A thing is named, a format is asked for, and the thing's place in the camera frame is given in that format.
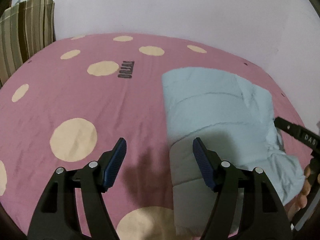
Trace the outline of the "right hand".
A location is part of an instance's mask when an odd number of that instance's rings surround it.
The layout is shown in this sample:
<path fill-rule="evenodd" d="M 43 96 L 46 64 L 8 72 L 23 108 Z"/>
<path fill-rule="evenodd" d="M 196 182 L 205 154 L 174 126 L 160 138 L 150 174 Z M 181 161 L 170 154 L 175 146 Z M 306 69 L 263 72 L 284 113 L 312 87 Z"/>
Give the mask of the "right hand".
<path fill-rule="evenodd" d="M 292 206 L 290 207 L 289 211 L 287 212 L 287 216 L 288 216 L 289 221 L 291 221 L 293 219 L 294 215 L 299 210 L 305 208 L 308 203 L 307 196 L 311 190 L 311 185 L 308 181 L 310 174 L 311 174 L 311 169 L 310 169 L 310 165 L 308 165 L 304 170 L 305 181 L 304 181 L 304 185 L 302 187 L 302 190 L 297 195 L 297 197 L 295 198 L 295 201 L 293 202 Z"/>

